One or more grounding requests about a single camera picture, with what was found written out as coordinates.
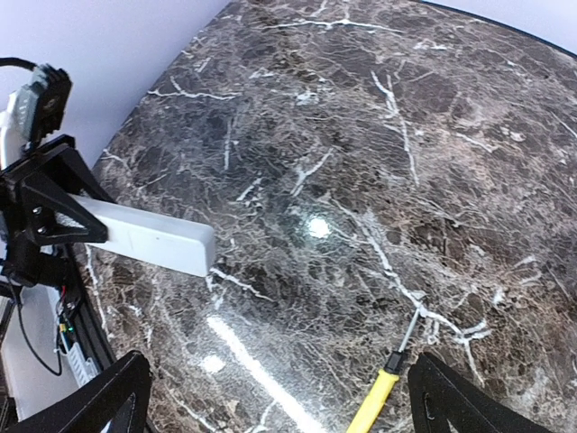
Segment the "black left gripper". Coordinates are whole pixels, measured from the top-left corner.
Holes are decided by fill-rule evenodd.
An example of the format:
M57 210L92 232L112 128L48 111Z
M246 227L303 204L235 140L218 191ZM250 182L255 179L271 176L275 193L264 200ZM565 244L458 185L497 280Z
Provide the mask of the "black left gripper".
M61 287L69 261L44 246L103 243L104 223L72 195L112 203L69 135L60 135L1 171L1 239L6 244L1 274L23 287Z

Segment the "white remote control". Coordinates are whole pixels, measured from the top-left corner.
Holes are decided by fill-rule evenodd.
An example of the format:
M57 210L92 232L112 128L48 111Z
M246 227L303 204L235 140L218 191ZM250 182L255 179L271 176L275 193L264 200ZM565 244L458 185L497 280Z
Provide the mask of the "white remote control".
M107 240L94 247L197 277L209 274L215 261L213 227L93 198L74 199L107 228Z

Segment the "yellow handled screwdriver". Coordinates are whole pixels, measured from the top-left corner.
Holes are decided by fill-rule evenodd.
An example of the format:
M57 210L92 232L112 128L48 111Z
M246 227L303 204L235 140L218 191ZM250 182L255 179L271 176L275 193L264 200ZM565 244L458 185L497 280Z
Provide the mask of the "yellow handled screwdriver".
M406 360L408 341L411 338L419 316L419 309L417 309L411 318L398 349L391 352L384 367L379 370L374 384L371 386L369 393L346 430L347 433L367 433L371 430L400 378L400 373Z

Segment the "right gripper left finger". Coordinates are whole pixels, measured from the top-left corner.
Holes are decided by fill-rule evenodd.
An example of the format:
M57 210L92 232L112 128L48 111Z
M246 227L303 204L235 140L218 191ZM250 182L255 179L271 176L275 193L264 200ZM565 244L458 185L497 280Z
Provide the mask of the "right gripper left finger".
M143 432L151 395L146 357L131 351L96 378L9 432Z

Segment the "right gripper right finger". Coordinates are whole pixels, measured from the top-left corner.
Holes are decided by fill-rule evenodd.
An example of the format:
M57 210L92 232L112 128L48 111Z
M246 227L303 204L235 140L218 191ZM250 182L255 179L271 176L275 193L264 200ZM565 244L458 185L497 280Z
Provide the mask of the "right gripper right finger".
M435 355L424 352L408 370L416 432L546 432L496 402Z

